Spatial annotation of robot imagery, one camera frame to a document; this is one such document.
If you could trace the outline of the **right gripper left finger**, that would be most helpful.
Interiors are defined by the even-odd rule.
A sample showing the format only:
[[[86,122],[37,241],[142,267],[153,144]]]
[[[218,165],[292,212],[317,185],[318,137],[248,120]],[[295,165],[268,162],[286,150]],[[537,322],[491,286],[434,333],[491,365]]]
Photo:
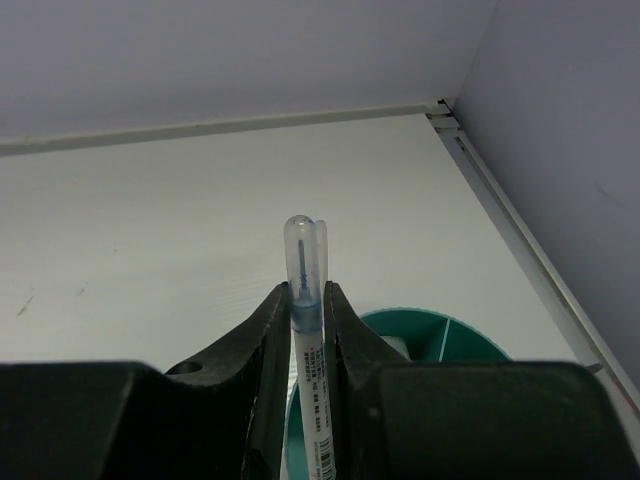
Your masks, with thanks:
[[[133,361],[3,364],[2,477],[278,478],[289,313],[280,284],[166,372]]]

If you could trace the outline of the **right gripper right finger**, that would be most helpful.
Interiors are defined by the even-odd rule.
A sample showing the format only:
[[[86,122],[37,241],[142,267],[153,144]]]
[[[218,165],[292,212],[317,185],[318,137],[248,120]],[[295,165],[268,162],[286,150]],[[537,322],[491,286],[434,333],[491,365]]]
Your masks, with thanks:
[[[412,362],[324,293],[341,479],[626,479],[630,444],[599,380],[570,362]]]

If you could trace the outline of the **teal round organizer container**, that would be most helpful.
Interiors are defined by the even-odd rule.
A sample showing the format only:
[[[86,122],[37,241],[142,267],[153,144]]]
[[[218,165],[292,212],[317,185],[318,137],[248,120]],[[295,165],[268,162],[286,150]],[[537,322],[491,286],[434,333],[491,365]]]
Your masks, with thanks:
[[[507,361],[509,356],[489,338],[453,317],[415,308],[368,312],[361,320],[406,358],[418,362]],[[290,362],[288,405],[281,477],[306,479],[297,368]]]

